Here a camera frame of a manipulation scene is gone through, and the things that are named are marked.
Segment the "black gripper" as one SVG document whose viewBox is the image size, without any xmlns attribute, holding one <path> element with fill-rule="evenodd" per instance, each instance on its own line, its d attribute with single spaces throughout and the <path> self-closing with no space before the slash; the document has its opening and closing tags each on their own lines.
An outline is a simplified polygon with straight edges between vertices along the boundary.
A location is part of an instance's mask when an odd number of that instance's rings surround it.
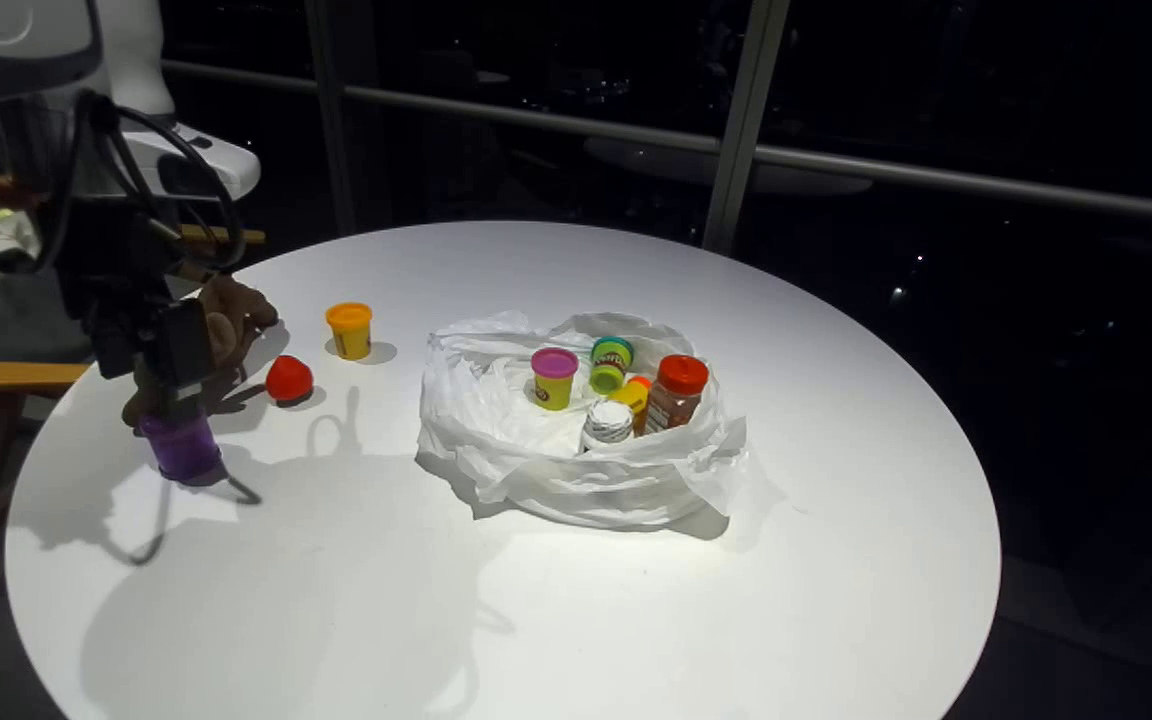
<svg viewBox="0 0 1152 720">
<path fill-rule="evenodd" d="M 76 200 L 54 251 L 64 310 L 83 328 L 97 366 L 150 372 L 158 415 L 198 405 L 212 376 L 204 306 L 166 287 L 166 243 L 133 200 Z"/>
</svg>

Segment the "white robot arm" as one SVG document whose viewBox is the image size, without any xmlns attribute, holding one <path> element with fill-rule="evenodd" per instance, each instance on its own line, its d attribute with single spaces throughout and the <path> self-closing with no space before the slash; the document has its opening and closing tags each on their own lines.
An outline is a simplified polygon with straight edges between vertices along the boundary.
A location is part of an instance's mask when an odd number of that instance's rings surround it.
<svg viewBox="0 0 1152 720">
<path fill-rule="evenodd" d="M 127 131 L 166 125 L 124 98 L 142 78 L 147 0 L 0 0 L 0 283 L 43 276 L 97 366 L 133 379 L 124 418 L 195 408 L 212 348 L 172 283 L 166 190 Z"/>
</svg>

